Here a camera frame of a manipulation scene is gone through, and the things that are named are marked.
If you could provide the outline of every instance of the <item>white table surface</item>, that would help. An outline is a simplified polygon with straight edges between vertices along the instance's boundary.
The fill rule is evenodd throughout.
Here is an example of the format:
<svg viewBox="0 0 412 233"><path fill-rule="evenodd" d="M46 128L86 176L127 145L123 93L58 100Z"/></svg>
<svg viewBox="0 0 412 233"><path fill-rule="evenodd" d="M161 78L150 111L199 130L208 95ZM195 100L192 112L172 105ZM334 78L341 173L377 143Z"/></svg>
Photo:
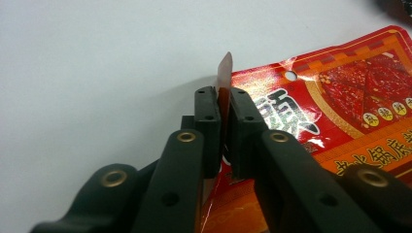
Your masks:
<svg viewBox="0 0 412 233"><path fill-rule="evenodd" d="M159 158L227 51L239 71L411 22L400 0L0 1L0 232Z"/></svg>

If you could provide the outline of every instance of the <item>gold grommet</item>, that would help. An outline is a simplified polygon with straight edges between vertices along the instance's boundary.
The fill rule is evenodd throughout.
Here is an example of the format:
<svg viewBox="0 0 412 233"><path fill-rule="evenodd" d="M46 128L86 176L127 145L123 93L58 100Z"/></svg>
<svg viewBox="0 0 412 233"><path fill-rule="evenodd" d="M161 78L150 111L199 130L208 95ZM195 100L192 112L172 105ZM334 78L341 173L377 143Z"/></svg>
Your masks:
<svg viewBox="0 0 412 233"><path fill-rule="evenodd" d="M388 180L372 170L360 169L358 170L358 177L372 186L385 187L389 184Z"/></svg>
<svg viewBox="0 0 412 233"><path fill-rule="evenodd" d="M270 139L278 143L285 143L289 140L289 137L283 133L272 133Z"/></svg>
<svg viewBox="0 0 412 233"><path fill-rule="evenodd" d="M118 186L127 179L127 174L122 170L114 170L106 173L100 180L101 184L105 187Z"/></svg>
<svg viewBox="0 0 412 233"><path fill-rule="evenodd" d="M196 139L196 135L190 132L183 132L178 135L178 140L183 143L189 143Z"/></svg>

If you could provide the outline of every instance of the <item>red food package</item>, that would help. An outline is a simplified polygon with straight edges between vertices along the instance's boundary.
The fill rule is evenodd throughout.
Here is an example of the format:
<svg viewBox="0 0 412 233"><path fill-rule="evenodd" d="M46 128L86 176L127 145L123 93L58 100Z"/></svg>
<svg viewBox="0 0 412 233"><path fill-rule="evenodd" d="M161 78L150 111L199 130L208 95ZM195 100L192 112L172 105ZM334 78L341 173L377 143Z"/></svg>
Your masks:
<svg viewBox="0 0 412 233"><path fill-rule="evenodd" d="M235 72L232 85L249 92L269 128L292 133L330 172L366 163L412 186L411 46L405 30L389 26ZM202 232L267 231L253 185L234 180L223 160L203 207Z"/></svg>

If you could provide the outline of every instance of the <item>screw hole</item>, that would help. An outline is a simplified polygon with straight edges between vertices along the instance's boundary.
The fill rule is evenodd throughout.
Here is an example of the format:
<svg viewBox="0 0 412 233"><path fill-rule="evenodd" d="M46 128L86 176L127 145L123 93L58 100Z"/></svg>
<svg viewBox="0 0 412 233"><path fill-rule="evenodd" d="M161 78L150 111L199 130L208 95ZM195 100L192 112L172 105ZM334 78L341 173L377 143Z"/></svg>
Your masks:
<svg viewBox="0 0 412 233"><path fill-rule="evenodd" d="M388 181L372 170L360 169L358 170L358 177L365 183L377 187L388 186Z"/></svg>
<svg viewBox="0 0 412 233"><path fill-rule="evenodd" d="M100 180L105 187L118 186L126 181L127 174L122 170L115 170L106 173Z"/></svg>
<svg viewBox="0 0 412 233"><path fill-rule="evenodd" d="M330 206L330 207L334 207L337 206L338 202L336 200L336 198L334 198L332 195L324 193L320 196L319 201L326 205L326 206Z"/></svg>
<svg viewBox="0 0 412 233"><path fill-rule="evenodd" d="M161 202L163 203L163 205L167 207L176 205L179 202L179 200L180 200L179 195L174 192L165 193L161 197Z"/></svg>
<svg viewBox="0 0 412 233"><path fill-rule="evenodd" d="M278 143L285 143L289 139L288 136L286 136L285 134L282 134L282 133L272 133L270 135L270 138L273 141L278 142Z"/></svg>
<svg viewBox="0 0 412 233"><path fill-rule="evenodd" d="M297 74L294 71L287 71L285 73L285 77L289 81L296 81L297 80Z"/></svg>
<svg viewBox="0 0 412 233"><path fill-rule="evenodd" d="M178 140L183 143L189 143L193 141L195 138L196 138L196 135L194 135L193 133L189 133L189 132L183 132L178 135Z"/></svg>

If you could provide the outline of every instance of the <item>food image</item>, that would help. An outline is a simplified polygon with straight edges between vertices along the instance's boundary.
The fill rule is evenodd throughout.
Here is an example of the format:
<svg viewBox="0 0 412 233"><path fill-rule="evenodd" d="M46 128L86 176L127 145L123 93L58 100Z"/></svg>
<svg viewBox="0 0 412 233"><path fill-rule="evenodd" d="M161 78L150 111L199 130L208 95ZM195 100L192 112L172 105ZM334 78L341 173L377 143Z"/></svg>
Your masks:
<svg viewBox="0 0 412 233"><path fill-rule="evenodd" d="M323 71L318 81L329 105L362 133L412 116L412 77L394 51Z"/></svg>

